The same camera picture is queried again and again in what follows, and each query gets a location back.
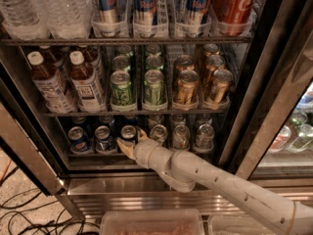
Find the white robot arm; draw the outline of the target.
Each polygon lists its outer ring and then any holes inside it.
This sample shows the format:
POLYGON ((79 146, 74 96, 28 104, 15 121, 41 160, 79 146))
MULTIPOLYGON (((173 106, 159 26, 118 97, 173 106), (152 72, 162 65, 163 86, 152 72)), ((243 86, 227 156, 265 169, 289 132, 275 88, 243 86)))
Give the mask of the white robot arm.
POLYGON ((169 150, 142 129, 137 138, 136 143, 122 138, 116 142, 128 158, 155 171, 174 190, 188 193, 200 184, 278 235, 313 235, 312 208, 246 181, 191 152, 169 150))

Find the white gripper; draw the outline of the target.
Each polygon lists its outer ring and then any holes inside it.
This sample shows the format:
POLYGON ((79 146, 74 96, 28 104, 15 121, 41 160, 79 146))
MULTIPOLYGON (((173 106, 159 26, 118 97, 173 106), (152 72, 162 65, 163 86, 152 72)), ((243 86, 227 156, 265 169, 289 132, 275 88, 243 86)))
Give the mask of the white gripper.
POLYGON ((140 127, 137 128, 138 141, 135 144, 121 138, 116 139, 116 143, 121 152, 129 159, 144 168, 161 169, 164 167, 164 148, 155 140, 148 139, 147 133, 140 127))

